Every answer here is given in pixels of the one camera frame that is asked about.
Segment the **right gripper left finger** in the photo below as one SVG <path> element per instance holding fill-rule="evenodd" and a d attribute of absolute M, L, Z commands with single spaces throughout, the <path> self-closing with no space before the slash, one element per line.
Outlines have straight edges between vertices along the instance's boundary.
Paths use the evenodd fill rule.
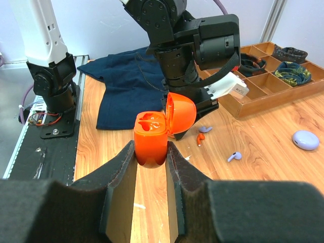
<path fill-rule="evenodd" d="M 136 173 L 129 141 L 71 185 L 1 180 L 1 242 L 129 242 Z"/>

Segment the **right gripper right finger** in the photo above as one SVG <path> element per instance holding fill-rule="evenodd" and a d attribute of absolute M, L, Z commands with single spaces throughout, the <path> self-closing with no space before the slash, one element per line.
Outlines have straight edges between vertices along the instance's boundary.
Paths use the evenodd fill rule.
<path fill-rule="evenodd" d="M 167 146 L 171 242 L 323 242 L 323 195 L 293 181 L 212 180 Z"/>

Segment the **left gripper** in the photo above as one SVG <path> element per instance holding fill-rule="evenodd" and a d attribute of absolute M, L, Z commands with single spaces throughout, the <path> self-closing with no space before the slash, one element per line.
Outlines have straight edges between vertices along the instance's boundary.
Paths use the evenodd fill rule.
<path fill-rule="evenodd" d="M 195 116 L 193 116 L 193 112 L 186 112 L 176 118 L 176 125 L 179 127 L 173 133 L 176 141 L 183 139 L 188 130 L 202 117 L 219 108 L 218 101 L 212 101 L 211 95 L 207 93 L 207 88 L 196 88 L 192 86 L 172 87 L 167 84 L 166 79 L 163 79 L 162 84 L 167 91 L 161 99 L 164 111 L 166 110 L 168 92 L 185 96 L 193 101 L 196 106 Z"/>

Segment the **orange earbud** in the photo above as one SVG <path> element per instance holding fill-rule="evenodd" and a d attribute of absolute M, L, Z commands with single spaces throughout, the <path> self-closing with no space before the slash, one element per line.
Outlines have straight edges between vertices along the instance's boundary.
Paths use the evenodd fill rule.
<path fill-rule="evenodd" d="M 201 147 L 201 142 L 205 139 L 205 136 L 203 133 L 199 133 L 197 138 L 196 138 L 196 142 L 198 147 Z"/>

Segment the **orange earbud case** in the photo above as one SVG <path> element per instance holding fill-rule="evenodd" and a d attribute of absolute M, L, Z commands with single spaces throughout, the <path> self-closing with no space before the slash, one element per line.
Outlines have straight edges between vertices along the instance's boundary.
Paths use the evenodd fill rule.
<path fill-rule="evenodd" d="M 167 157 L 168 135 L 179 128 L 176 118 L 182 113 L 196 113 L 189 98 L 168 93 L 165 113 L 146 111 L 137 115 L 134 125 L 135 155 L 139 165 L 153 169 L 161 166 Z"/>

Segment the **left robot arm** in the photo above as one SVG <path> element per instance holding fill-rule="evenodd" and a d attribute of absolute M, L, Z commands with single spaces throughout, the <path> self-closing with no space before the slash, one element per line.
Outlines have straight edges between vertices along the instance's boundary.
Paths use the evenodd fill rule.
<path fill-rule="evenodd" d="M 33 90 L 50 115 L 75 114 L 78 104 L 73 55 L 68 52 L 51 1 L 11 1 L 22 34 Z M 126 12 L 147 32 L 163 72 L 166 94 L 194 102 L 196 117 L 219 108 L 207 86 L 218 84 L 240 64 L 239 19 L 235 14 L 194 18 L 186 1 L 123 1 Z"/>

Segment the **purple earbud case left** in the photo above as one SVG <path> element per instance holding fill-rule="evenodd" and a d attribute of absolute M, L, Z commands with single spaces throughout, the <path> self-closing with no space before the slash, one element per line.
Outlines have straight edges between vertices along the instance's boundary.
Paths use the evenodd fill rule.
<path fill-rule="evenodd" d="M 319 138 L 310 131 L 299 130 L 292 135 L 292 142 L 303 150 L 316 150 L 319 147 Z"/>

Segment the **purple earbud far left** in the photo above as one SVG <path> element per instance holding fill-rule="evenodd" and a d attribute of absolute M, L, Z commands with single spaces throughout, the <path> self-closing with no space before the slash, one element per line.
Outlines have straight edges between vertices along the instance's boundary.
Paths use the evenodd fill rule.
<path fill-rule="evenodd" d="M 203 127 L 200 127 L 198 130 L 200 133 L 208 133 L 209 131 L 211 131 L 213 129 L 213 127 L 206 127 L 206 126 L 203 126 Z"/>

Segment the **dark blue cloth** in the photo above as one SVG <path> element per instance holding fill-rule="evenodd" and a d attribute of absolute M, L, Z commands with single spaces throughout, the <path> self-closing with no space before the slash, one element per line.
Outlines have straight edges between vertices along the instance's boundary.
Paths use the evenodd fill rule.
<path fill-rule="evenodd" d="M 105 84 L 98 111 L 99 130 L 130 130 L 137 114 L 161 111 L 166 94 L 157 59 L 146 47 L 110 54 L 78 67 L 78 70 Z"/>

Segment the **wooden compartment tray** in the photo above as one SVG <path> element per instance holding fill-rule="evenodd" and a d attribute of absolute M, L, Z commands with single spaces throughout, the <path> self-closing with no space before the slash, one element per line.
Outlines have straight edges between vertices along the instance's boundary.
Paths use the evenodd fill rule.
<path fill-rule="evenodd" d="M 230 92 L 217 98 L 216 101 L 234 118 L 257 114 L 323 91 L 323 68 L 307 60 L 301 66 L 312 74 L 309 83 L 293 88 L 276 77 L 274 72 L 280 65 L 280 61 L 272 56 L 274 47 L 275 44 L 272 42 L 241 47 L 242 53 L 261 58 L 267 65 L 263 74 L 251 77 L 237 70 L 233 71 L 234 75 L 244 81 L 249 92 L 244 97 L 236 92 Z"/>

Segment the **rolled black orange tie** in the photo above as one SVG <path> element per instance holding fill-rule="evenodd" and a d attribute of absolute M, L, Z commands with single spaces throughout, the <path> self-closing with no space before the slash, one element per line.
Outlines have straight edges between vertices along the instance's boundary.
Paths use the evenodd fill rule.
<path fill-rule="evenodd" d="M 245 77 L 256 76 L 264 74 L 267 62 L 259 57 L 251 54 L 241 53 L 240 54 L 240 67 L 238 71 Z"/>

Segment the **rolled green patterned tie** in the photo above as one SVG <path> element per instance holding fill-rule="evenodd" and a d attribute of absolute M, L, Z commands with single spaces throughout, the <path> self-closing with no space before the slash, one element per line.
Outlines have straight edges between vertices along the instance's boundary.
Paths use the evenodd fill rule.
<path fill-rule="evenodd" d="M 295 62 L 282 62 L 273 74 L 291 87 L 305 85 L 311 81 L 312 74 L 305 67 Z"/>

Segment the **rolled black tie top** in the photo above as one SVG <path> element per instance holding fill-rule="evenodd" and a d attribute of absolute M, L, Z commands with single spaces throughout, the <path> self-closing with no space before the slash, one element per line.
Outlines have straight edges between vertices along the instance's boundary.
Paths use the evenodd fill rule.
<path fill-rule="evenodd" d="M 297 64 L 302 64 L 306 61 L 308 53 L 293 47 L 281 48 L 278 45 L 274 46 L 272 52 L 272 57 L 276 58 L 281 62 L 294 62 Z"/>

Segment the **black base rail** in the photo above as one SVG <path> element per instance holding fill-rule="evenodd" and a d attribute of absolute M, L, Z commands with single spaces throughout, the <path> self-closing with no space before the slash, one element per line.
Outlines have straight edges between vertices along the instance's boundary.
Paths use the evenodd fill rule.
<path fill-rule="evenodd" d="M 25 124 L 7 165 L 4 179 L 54 179 L 65 185 L 74 181 L 76 149 L 86 76 L 80 71 L 73 78 L 77 91 L 76 109 L 62 117 L 42 117 L 50 126 Z"/>

